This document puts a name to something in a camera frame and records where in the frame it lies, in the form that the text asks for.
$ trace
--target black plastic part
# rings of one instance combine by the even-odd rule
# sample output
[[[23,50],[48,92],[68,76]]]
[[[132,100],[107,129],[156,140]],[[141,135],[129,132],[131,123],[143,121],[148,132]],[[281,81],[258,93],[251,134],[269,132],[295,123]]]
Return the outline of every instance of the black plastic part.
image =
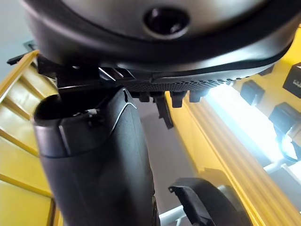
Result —
[[[174,108],[180,108],[182,107],[183,98],[186,96],[186,91],[183,92],[170,92],[170,97],[173,102]]]
[[[175,8],[154,8],[145,18],[147,28],[160,35],[171,35],[180,32],[189,24],[188,15]]]
[[[277,105],[269,116],[274,126],[283,134],[286,134],[294,125],[301,120],[301,113],[288,103]]]
[[[209,90],[200,90],[200,91],[190,91],[189,92],[189,101],[191,103],[198,103],[201,100],[201,97],[204,97],[208,94]]]
[[[14,57],[14,58],[11,58],[11,59],[9,59],[6,63],[7,63],[8,65],[15,65],[15,64],[17,64],[17,63],[24,57],[25,54],[16,56],[16,57]]]
[[[40,158],[69,226],[159,226],[139,114],[128,91],[74,112],[58,96],[34,115]]]
[[[267,75],[267,74],[271,74],[273,72],[273,70],[274,70],[274,66],[275,65],[269,67],[268,69],[266,69],[266,70],[264,70],[262,72],[259,72],[258,74],[261,75],[261,76],[264,76],[264,75]]]
[[[171,187],[193,225],[250,226],[250,219],[241,215],[228,198],[216,187],[200,178],[181,178]]]
[[[240,95],[249,105],[256,106],[261,101],[264,92],[263,88],[257,85],[253,80],[250,80],[243,84]]]
[[[165,95],[163,94],[160,97],[154,97],[154,101],[157,104],[158,111],[159,111],[159,118],[163,118],[164,122],[168,129],[171,129],[174,127],[173,120],[170,115],[170,111],[168,108],[168,104],[166,102]]]
[[[274,63],[293,40],[301,18],[299,0],[273,0],[243,22],[187,41],[147,42],[93,25],[60,0],[22,0],[42,54],[62,65],[97,65],[176,72],[216,66],[249,68]],[[262,61],[271,59],[262,65]]]
[[[292,66],[283,88],[301,98],[301,63]]]

